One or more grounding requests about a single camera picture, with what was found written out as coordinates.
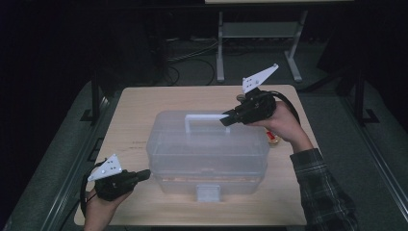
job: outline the box latch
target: box latch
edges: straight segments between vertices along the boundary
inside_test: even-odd
[[[200,184],[197,185],[197,201],[198,202],[219,202],[221,198],[221,186]]]

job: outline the cable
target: cable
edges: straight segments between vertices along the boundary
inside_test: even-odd
[[[214,81],[214,79],[216,77],[216,70],[214,69],[212,64],[210,64],[207,61],[201,60],[201,59],[187,59],[187,60],[175,62],[175,64],[181,63],[181,62],[187,62],[187,61],[198,61],[198,62],[202,62],[202,63],[207,64],[211,68],[213,74],[212,74],[212,77],[211,77],[210,81],[205,86],[210,86],[213,83],[213,81]],[[178,80],[180,79],[180,71],[177,68],[173,67],[173,66],[169,66],[168,68],[171,68],[171,69],[175,70],[178,73],[176,81],[172,82],[172,84],[171,84],[171,86],[174,86],[178,82]]]
[[[177,73],[177,77],[176,77],[176,80],[175,80],[175,81],[173,81],[173,79],[171,78],[170,74],[168,73],[168,70],[169,70],[169,69],[173,69],[173,70]],[[180,71],[178,71],[178,69],[176,69],[176,68],[173,67],[173,66],[169,66],[168,69],[167,69],[167,72],[165,73],[165,77],[168,77],[168,78],[170,79],[170,81],[169,81],[169,83],[168,83],[167,86],[168,86],[168,87],[172,87],[172,86],[176,85],[177,82],[179,81],[179,79],[180,79]]]
[[[88,201],[90,201],[90,200],[91,200],[92,198],[94,198],[95,196],[96,196],[96,193],[95,193],[93,196],[91,196],[91,197],[88,199]],[[68,221],[68,219],[69,219],[69,217],[71,216],[72,212],[74,212],[75,208],[77,207],[77,205],[78,205],[80,202],[81,202],[81,200],[77,200],[77,201],[75,202],[74,206],[72,206],[72,208],[69,210],[68,214],[66,215],[65,219],[63,220],[63,223],[62,223],[61,226],[60,226],[59,231],[63,231],[63,228],[64,228],[66,222]]]
[[[101,163],[97,163],[96,165],[91,167],[87,171],[87,173],[84,174],[84,176],[82,178],[81,191],[80,191],[80,202],[81,202],[81,211],[84,214],[84,217],[86,216],[86,211],[87,211],[87,198],[86,198],[85,194],[86,194],[86,187],[87,187],[87,183],[88,183],[88,177],[90,176],[90,174],[92,173],[92,171],[96,167],[102,166],[102,164],[104,164],[105,162],[106,162],[106,160],[101,162]]]
[[[225,56],[242,56],[249,54],[251,52],[255,51],[255,47],[252,45],[252,49],[249,47],[247,44],[243,44],[240,41],[237,41],[236,45],[229,45],[224,47],[224,51],[222,52],[223,55]]]
[[[175,58],[168,58],[167,60],[170,61],[170,62],[176,62],[176,61],[185,60],[187,58],[199,56],[199,55],[202,55],[202,54],[205,54],[205,53],[207,53],[209,51],[214,50],[215,48],[217,48],[217,45],[218,45],[218,41],[214,42],[213,44],[211,44],[210,46],[208,46],[206,48],[200,49],[198,51],[191,52],[190,54],[175,57]]]
[[[292,104],[292,102],[281,92],[275,91],[275,90],[270,90],[269,91],[274,97],[277,97],[281,99],[290,109],[291,113],[293,114],[294,118],[296,118],[297,122],[300,124],[300,117],[299,114],[297,113],[296,108]]]
[[[88,202],[90,202],[95,196],[96,196],[96,193],[93,194],[93,195],[87,200],[87,204],[88,204]]]

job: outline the plaid sleeve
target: plaid sleeve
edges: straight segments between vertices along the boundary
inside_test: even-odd
[[[359,230],[355,205],[328,170],[319,150],[295,153],[291,159],[300,186],[306,230]]]

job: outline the box handle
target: box handle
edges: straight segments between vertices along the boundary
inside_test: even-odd
[[[190,128],[190,121],[192,120],[199,120],[199,121],[212,121],[212,120],[220,120],[222,118],[227,117],[228,115],[186,115],[184,122],[185,122],[185,127],[186,127],[186,133],[191,133],[191,128]],[[225,127],[225,133],[230,133],[231,129],[230,127]]]

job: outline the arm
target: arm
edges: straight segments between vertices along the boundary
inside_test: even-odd
[[[128,192],[113,201],[106,201],[96,195],[95,189],[90,191],[87,202],[87,217],[84,231],[102,231],[114,217],[117,207],[132,192]]]
[[[306,230],[358,230],[355,206],[341,189],[309,137],[285,103],[276,102],[272,117],[250,125],[263,126],[293,148],[291,160],[300,186]]]

